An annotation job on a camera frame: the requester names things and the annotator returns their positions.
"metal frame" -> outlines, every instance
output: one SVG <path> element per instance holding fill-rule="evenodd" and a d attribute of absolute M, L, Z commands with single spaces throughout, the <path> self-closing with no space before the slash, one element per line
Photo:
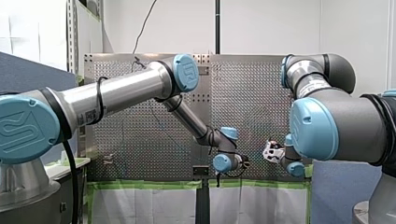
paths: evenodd
<path fill-rule="evenodd" d="M 78 75 L 78 16 L 76 0 L 66 2 L 67 71 Z"/>
<path fill-rule="evenodd" d="M 136 54 L 136 56 L 142 63 L 147 63 L 173 56 L 173 54 Z M 186 94 L 186 103 L 200 119 L 214 128 L 219 128 L 222 125 L 236 125 L 236 128 L 240 129 L 241 139 L 237 143 L 239 152 L 247 153 L 249 156 L 255 156 L 257 152 L 258 157 L 252 158 L 253 166 L 246 171 L 244 178 L 304 181 L 303 178 L 291 177 L 283 168 L 265 161 L 261 155 L 260 147 L 264 146 L 266 139 L 270 137 L 269 134 L 274 133 L 272 137 L 282 142 L 284 135 L 289 131 L 288 116 L 291 98 L 288 98 L 289 92 L 281 89 L 278 84 L 278 70 L 283 57 L 209 54 L 194 54 L 193 57 L 199 65 L 201 83 L 195 91 Z M 107 68 L 103 68 L 107 71 L 107 75 L 119 76 L 131 71 L 133 61 L 134 55 L 132 54 L 87 54 L 85 55 L 85 81 L 86 83 L 92 83 L 98 78 L 95 71 L 101 71 L 98 70 L 102 69 L 100 63 L 107 64 Z M 118 66 L 121 66 L 123 70 L 116 71 Z M 134 71 L 138 69 L 140 69 L 140 66 L 134 64 Z M 230 83 L 238 83 L 238 88 L 234 90 Z M 263 95 L 270 95 L 271 97 L 262 98 Z M 120 112 L 113 117 L 121 118 L 125 116 L 125 113 L 122 113 Z M 178 132 L 183 132 L 183 128 L 178 128 L 181 125 L 178 126 L 179 124 L 173 121 L 171 123 L 172 129 L 176 128 Z M 146 123 L 148 126 L 153 124 L 155 125 L 155 122 Z M 94 143 L 93 136 L 94 128 L 88 126 L 86 132 L 86 148 L 89 157 L 92 157 L 90 154 L 97 152 L 97 145 Z M 207 155 L 207 147 L 197 145 L 192 137 L 190 137 L 190 144 L 186 147 L 188 146 L 191 147 L 191 157 L 198 158 L 198 160 L 191 159 L 191 165 L 208 165 L 211 163 L 212 156 Z M 105 155 L 106 157 L 102 159 L 109 159 L 108 162 L 116 161 L 110 154 Z M 185 175 L 181 178 L 182 180 L 214 178 L 213 170 L 210 176 L 192 176 L 192 169 L 188 172 L 190 172 L 191 177 Z M 138 179 L 142 179 L 143 176 L 145 175 L 142 173 Z M 159 179 L 158 176 L 154 175 L 145 179 L 169 181 L 179 180 L 180 178 L 172 175 Z"/>

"metal post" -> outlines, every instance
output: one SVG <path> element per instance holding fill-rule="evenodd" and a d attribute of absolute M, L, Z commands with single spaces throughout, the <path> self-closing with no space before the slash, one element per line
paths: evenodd
<path fill-rule="evenodd" d="M 216 0 L 216 54 L 220 54 L 220 0 Z"/>
<path fill-rule="evenodd" d="M 209 181 L 202 179 L 202 187 L 197 190 L 195 201 L 195 224 L 210 224 Z"/>

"green tape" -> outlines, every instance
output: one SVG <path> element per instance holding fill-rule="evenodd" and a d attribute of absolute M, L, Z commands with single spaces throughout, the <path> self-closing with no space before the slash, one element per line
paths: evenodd
<path fill-rule="evenodd" d="M 87 201 L 88 201 L 88 224 L 92 224 L 92 205 L 93 205 L 93 194 L 95 189 L 90 187 L 90 183 L 87 186 Z"/>
<path fill-rule="evenodd" d="M 305 166 L 305 177 L 310 178 L 312 177 L 312 173 L 314 172 L 314 164 L 309 164 Z"/>
<path fill-rule="evenodd" d="M 274 189 L 307 189 L 306 198 L 306 224 L 310 223 L 311 218 L 311 182 L 277 182 L 263 180 L 241 180 L 222 179 L 221 188 L 239 188 L 240 186 L 251 186 Z M 209 180 L 209 187 L 215 188 L 216 180 Z M 88 200 L 88 223 L 92 224 L 92 205 L 93 194 L 100 189 L 198 189 L 202 186 L 201 181 L 175 181 L 175 182 L 155 182 L 144 180 L 115 180 L 102 182 L 89 182 L 87 185 Z"/>
<path fill-rule="evenodd" d="M 218 182 L 216 180 L 209 180 L 209 187 L 216 188 Z M 242 186 L 273 188 L 273 189 L 307 189 L 309 182 L 278 182 L 278 181 L 263 181 L 263 180 L 242 180 Z M 221 188 L 239 188 L 241 186 L 240 180 L 220 180 Z"/>
<path fill-rule="evenodd" d="M 306 214 L 305 214 L 305 224 L 311 223 L 311 196 L 312 196 L 312 185 L 311 182 L 307 183 L 308 188 L 306 190 Z"/>
<path fill-rule="evenodd" d="M 88 187 L 92 189 L 198 189 L 201 181 L 175 181 L 155 182 L 143 180 L 115 180 L 103 182 L 90 182 Z"/>

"metal pole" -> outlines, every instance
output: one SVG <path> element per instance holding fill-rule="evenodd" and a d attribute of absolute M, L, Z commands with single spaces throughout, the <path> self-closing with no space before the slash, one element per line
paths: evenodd
<path fill-rule="evenodd" d="M 220 54 L 220 0 L 216 0 L 216 54 Z"/>

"metal stand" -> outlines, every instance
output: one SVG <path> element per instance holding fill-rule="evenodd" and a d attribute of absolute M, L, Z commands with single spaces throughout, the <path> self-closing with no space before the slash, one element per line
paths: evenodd
<path fill-rule="evenodd" d="M 202 180 L 202 187 L 197 190 L 195 203 L 195 224 L 210 224 L 209 181 Z"/>

